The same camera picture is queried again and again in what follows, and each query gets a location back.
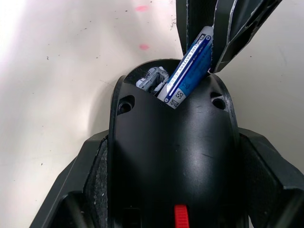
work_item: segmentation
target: black plastic housing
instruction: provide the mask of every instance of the black plastic housing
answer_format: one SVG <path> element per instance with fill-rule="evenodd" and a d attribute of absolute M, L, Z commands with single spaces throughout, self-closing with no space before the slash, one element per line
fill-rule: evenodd
<path fill-rule="evenodd" d="M 112 228 L 122 227 L 124 213 L 134 209 L 142 228 L 172 227 L 177 204 L 187 205 L 191 227 L 219 227 L 238 165 L 238 129 L 226 87 L 210 75 L 174 110 L 132 84 L 152 67 L 170 74 L 178 63 L 143 64 L 114 89 L 108 145 Z"/>

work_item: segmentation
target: white table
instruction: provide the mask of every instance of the white table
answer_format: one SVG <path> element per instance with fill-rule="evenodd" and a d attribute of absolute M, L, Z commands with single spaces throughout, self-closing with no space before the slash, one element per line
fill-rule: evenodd
<path fill-rule="evenodd" d="M 239 126 L 302 172 L 303 9 L 283 1 L 219 74 Z M 182 57 L 175 18 L 173 0 L 0 1 L 0 227 L 28 227 L 85 139 L 108 129 L 121 75 Z"/>

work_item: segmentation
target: screw hole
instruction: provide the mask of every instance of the screw hole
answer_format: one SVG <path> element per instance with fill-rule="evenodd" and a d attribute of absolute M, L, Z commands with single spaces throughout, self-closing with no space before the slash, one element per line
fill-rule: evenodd
<path fill-rule="evenodd" d="M 119 100 L 117 115 L 127 113 L 134 108 L 135 98 L 132 95 L 125 96 Z"/>
<path fill-rule="evenodd" d="M 124 102 L 119 105 L 119 112 L 121 114 L 129 112 L 131 109 L 132 105 L 129 102 Z"/>
<path fill-rule="evenodd" d="M 212 101 L 213 105 L 216 106 L 217 108 L 224 110 L 226 108 L 225 102 L 222 101 L 221 99 L 214 99 Z"/>

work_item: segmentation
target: red tab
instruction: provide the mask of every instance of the red tab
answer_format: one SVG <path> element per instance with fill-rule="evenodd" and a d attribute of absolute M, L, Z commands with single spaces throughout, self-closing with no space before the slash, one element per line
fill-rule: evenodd
<path fill-rule="evenodd" d="M 175 205 L 175 228 L 189 228 L 189 218 L 186 205 Z"/>

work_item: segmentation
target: pink stain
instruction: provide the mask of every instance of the pink stain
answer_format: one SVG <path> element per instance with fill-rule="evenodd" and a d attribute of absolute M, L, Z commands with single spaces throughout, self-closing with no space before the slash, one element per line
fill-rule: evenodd
<path fill-rule="evenodd" d="M 141 45 L 139 46 L 139 48 L 140 48 L 141 50 L 146 51 L 146 50 L 148 50 L 150 47 L 149 47 L 149 45 L 147 45 L 147 44 L 141 44 Z"/>
<path fill-rule="evenodd" d="M 138 12 L 145 12 L 148 10 L 148 6 L 138 6 L 135 8 L 135 10 Z"/>

